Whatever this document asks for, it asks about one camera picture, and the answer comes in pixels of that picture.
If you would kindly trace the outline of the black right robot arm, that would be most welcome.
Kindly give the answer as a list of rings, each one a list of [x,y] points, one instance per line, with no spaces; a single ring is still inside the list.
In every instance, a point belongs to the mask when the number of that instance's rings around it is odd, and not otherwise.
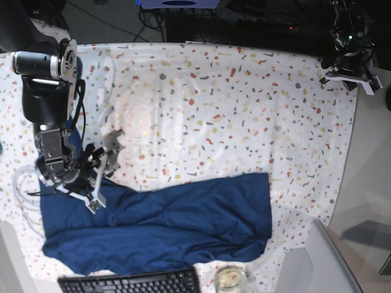
[[[34,126],[40,156],[35,170],[44,185],[75,198],[99,196],[107,154],[73,146],[72,111],[84,110],[85,82],[78,79],[77,42],[40,32],[19,1],[1,1],[1,49],[12,52],[13,71],[23,82],[22,108]]]

